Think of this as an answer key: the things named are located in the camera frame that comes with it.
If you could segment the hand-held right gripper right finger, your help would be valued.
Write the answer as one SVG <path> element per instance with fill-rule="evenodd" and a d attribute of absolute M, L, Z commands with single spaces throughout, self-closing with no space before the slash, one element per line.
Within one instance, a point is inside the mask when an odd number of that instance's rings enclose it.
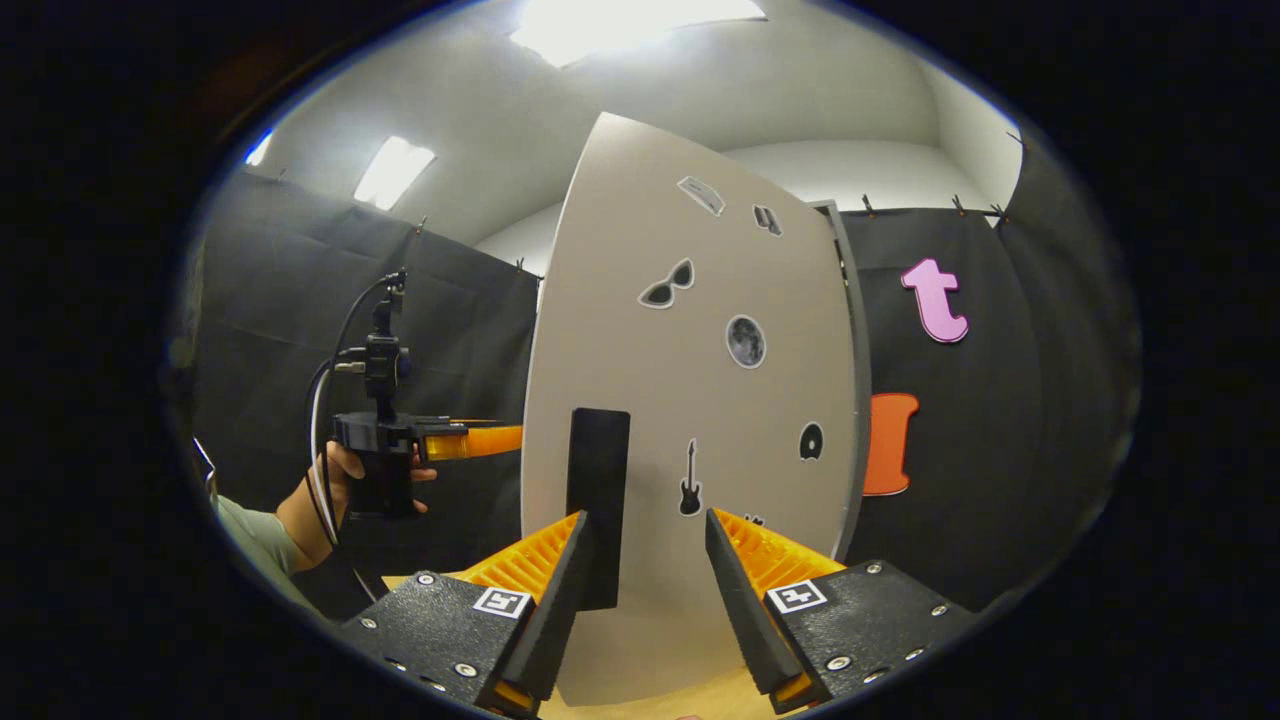
<path fill-rule="evenodd" d="M 845 565 L 721 509 L 707 514 L 705 551 L 751 680 L 777 714 L 860 703 L 980 623 L 883 559 Z"/>

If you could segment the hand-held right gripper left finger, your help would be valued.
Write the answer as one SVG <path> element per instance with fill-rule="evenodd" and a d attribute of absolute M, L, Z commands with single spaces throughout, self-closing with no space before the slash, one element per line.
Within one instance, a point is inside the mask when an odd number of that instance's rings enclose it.
<path fill-rule="evenodd" d="M 429 694 L 535 719 L 582 605 L 590 520 L 572 512 L 453 577 L 420 571 L 340 624 L 340 638 Z"/>

